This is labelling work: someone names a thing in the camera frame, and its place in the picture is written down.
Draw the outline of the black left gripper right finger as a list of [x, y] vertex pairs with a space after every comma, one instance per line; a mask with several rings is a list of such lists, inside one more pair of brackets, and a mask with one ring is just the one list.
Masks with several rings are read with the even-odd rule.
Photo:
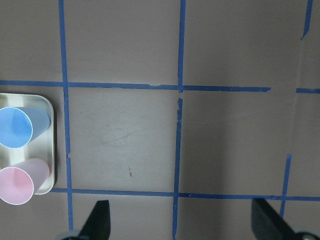
[[299, 240], [300, 235], [263, 198], [251, 202], [251, 230], [256, 240]]

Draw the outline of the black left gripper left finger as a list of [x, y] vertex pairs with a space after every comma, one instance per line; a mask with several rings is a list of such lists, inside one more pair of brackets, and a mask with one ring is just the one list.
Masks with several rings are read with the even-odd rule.
[[77, 240], [108, 240], [111, 234], [110, 204], [108, 200], [96, 202], [77, 236]]

